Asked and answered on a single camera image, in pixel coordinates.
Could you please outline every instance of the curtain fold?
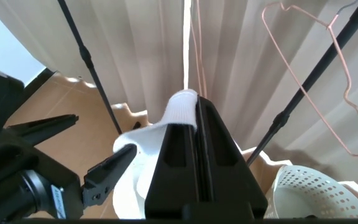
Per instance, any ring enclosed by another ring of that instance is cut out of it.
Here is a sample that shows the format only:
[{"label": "curtain fold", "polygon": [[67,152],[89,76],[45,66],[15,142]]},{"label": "curtain fold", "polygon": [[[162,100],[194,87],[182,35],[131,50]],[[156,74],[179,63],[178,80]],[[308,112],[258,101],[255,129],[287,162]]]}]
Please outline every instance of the curtain fold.
[{"label": "curtain fold", "polygon": [[[284,0],[324,21],[347,1]],[[276,114],[298,90],[261,20],[273,0],[200,0],[202,56],[208,98],[241,148],[256,146]],[[182,0],[67,0],[80,35],[92,54],[111,104],[126,102],[161,118],[167,100],[183,88],[183,41],[189,41],[189,87],[198,91],[192,34],[183,40]],[[198,40],[198,16],[191,17]],[[358,3],[341,12],[340,33]],[[301,82],[332,41],[325,28],[296,11],[271,7],[266,18],[281,50]],[[92,82],[56,0],[0,0],[0,19],[45,66]],[[343,48],[358,104],[358,31]],[[358,117],[342,95],[346,78],[336,58],[310,90],[334,130],[358,152]],[[321,170],[337,180],[358,182],[358,158],[341,147],[305,99],[266,148],[273,160]]]}]

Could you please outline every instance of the black pole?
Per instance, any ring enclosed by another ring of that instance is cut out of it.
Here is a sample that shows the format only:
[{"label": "black pole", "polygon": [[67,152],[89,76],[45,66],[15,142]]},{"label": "black pole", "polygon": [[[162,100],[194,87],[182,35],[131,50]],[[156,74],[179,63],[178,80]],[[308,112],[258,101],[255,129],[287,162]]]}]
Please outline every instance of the black pole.
[{"label": "black pole", "polygon": [[[343,48],[346,43],[350,40],[353,34],[358,30],[358,7],[353,12],[353,15],[350,17],[346,26],[343,28],[341,33],[337,37],[337,42],[340,48]],[[317,79],[323,74],[323,72],[327,69],[329,64],[334,60],[337,55],[337,51],[335,49],[334,44],[327,49],[326,53],[321,57],[320,61],[317,63],[315,68],[311,71],[308,78],[303,82],[302,86],[306,91],[309,91],[313,84],[317,81]],[[284,127],[285,123],[288,121],[291,112],[298,106],[299,102],[302,100],[304,94],[299,89],[297,93],[293,96],[289,104],[285,107],[285,109],[279,113],[273,120],[273,124],[270,126],[269,130],[261,140],[261,142],[256,147],[255,151],[251,154],[251,156],[247,160],[248,166],[252,164],[252,162],[256,159],[259,153],[265,148],[267,143],[273,138],[273,136],[280,130],[280,128]]]},{"label": "black pole", "polygon": [[100,95],[102,96],[104,105],[106,106],[107,111],[110,114],[110,117],[117,129],[117,132],[118,132],[118,134],[122,134],[121,128],[119,127],[119,124],[117,122],[117,119],[116,119],[114,113],[112,112],[111,105],[109,103],[109,100],[107,99],[106,93],[103,90],[103,86],[99,80],[98,74],[96,73],[96,70],[94,69],[93,62],[91,59],[91,54],[81,40],[80,33],[78,32],[77,27],[74,23],[74,20],[70,14],[70,11],[68,10],[67,4],[66,4],[65,0],[57,0],[57,1],[59,2],[60,8],[62,9],[63,14],[66,17],[67,23],[70,26],[70,29],[74,35],[74,38],[77,41],[78,47],[80,48],[81,58],[84,60],[86,66],[89,69],[89,72],[91,73],[93,81],[96,84],[96,87],[98,88]]}]

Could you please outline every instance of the sticker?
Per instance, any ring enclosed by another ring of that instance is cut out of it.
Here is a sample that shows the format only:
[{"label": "sticker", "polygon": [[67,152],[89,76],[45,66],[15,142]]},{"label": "sticker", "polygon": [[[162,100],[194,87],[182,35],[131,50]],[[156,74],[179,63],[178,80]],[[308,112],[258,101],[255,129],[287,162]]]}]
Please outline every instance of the sticker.
[{"label": "sticker", "polygon": [[63,205],[62,190],[58,189],[56,186],[51,185],[53,201],[55,201],[55,208],[57,212],[57,217],[59,219],[66,219],[65,206]]}]

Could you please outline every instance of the white laundry basket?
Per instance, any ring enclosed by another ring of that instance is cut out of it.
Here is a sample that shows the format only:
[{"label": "white laundry basket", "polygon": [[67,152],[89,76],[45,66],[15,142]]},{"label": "white laundry basket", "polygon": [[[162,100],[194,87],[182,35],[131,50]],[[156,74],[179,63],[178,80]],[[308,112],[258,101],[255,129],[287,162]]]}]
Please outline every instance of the white laundry basket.
[{"label": "white laundry basket", "polygon": [[283,166],[266,194],[264,218],[358,218],[358,199],[317,170]]}]

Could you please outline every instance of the brown tile floor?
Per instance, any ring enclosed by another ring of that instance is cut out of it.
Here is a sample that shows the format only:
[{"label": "brown tile floor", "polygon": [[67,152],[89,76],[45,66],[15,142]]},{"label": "brown tile floor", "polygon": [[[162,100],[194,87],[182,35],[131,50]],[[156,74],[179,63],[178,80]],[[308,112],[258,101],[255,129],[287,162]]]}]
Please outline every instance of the brown tile floor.
[{"label": "brown tile floor", "polygon": [[[112,145],[118,137],[96,88],[54,75],[9,118],[6,125],[63,114],[76,114],[80,118],[76,125],[42,142],[37,148],[76,172],[83,182],[90,167],[112,154]],[[132,116],[126,106],[114,110],[114,114],[122,131],[130,130],[136,121],[148,124],[146,116]],[[32,217],[50,215],[39,212]],[[111,197],[102,206],[87,208],[83,218],[117,218]]]}]

